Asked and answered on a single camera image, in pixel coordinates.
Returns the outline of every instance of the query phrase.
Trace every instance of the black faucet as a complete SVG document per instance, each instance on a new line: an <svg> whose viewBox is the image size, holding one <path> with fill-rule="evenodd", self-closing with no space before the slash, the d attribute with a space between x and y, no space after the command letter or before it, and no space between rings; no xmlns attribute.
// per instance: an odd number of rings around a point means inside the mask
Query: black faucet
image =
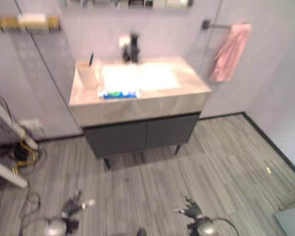
<svg viewBox="0 0 295 236"><path fill-rule="evenodd" d="M124 62L132 61L134 63L138 63L138 54L140 52L140 49L138 48L139 35L131 33L130 37L130 45L125 45L123 48L122 59Z"/></svg>

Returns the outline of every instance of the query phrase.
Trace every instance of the dark gray cabinet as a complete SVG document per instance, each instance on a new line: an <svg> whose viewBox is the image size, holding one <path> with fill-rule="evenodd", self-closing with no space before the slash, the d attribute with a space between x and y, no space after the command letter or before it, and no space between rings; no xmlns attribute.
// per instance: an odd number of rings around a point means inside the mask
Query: dark gray cabinet
<svg viewBox="0 0 295 236"><path fill-rule="evenodd" d="M148 122L146 148L187 143L198 119L197 114Z"/></svg>
<svg viewBox="0 0 295 236"><path fill-rule="evenodd" d="M175 117L155 118L121 124L87 127L85 137L97 158L127 152L143 151L169 145L187 143L199 119L200 113Z"/></svg>
<svg viewBox="0 0 295 236"><path fill-rule="evenodd" d="M146 144L146 122L110 125L84 130L96 157L142 151Z"/></svg>

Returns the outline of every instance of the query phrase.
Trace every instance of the baseboard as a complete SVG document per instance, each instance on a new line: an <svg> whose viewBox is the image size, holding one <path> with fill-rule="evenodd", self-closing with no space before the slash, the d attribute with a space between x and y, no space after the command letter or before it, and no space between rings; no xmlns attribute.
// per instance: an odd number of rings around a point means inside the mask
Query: baseboard
<svg viewBox="0 0 295 236"><path fill-rule="evenodd" d="M217 116L211 116L211 117L203 117L203 118L199 118L199 120L215 119L215 118L230 117L230 116L237 116L237 115L242 115L243 113L244 113L244 112L228 113L228 114L217 115Z"/></svg>
<svg viewBox="0 0 295 236"><path fill-rule="evenodd" d="M62 136L62 137L56 137L56 138L47 138L47 139L41 139L41 140L35 140L35 142L42 143L42 142L48 142L48 141L56 141L56 140L64 140L64 139L72 139L72 138L78 138L82 137L84 134L77 134L77 135L71 135L71 136ZM12 146L18 144L19 142L16 143L9 143L9 144L2 144L0 145L0 149L7 149L11 148Z"/></svg>
<svg viewBox="0 0 295 236"><path fill-rule="evenodd" d="M84 136L84 134L76 134L76 135L70 135L70 136L63 136L63 137L56 137L56 138L49 138L49 139L41 139L41 140L36 141L36 142L37 143L43 143L43 142L56 141L56 140L79 138L79 137L82 137L82 136Z"/></svg>
<svg viewBox="0 0 295 236"><path fill-rule="evenodd" d="M280 148L269 138L268 135L249 117L246 112L243 112L242 115L245 119L251 124L252 127L263 137L263 139L276 151L276 153L286 162L286 164L294 171L295 165L288 159L288 157L280 150Z"/></svg>

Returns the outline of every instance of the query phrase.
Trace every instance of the white sink basin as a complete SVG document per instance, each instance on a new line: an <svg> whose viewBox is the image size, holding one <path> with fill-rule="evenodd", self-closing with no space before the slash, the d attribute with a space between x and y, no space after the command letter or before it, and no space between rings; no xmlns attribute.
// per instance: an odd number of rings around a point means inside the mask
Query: white sink basin
<svg viewBox="0 0 295 236"><path fill-rule="evenodd" d="M179 87L176 76L165 63L104 65L106 91L153 91Z"/></svg>

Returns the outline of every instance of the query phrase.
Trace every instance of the marble countertop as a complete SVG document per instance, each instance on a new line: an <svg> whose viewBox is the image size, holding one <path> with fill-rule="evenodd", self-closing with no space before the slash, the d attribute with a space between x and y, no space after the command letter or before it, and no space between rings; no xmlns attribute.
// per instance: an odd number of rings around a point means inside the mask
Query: marble countertop
<svg viewBox="0 0 295 236"><path fill-rule="evenodd" d="M179 87L140 90L138 98L103 99L98 96L98 92L104 90L100 68L103 65L122 65L122 61L101 61L94 65L96 77L99 78L96 89L84 88L75 72L69 107L77 123L80 126L93 126L198 112L203 109L211 90L185 60L149 58L141 63L167 65L175 75Z"/></svg>

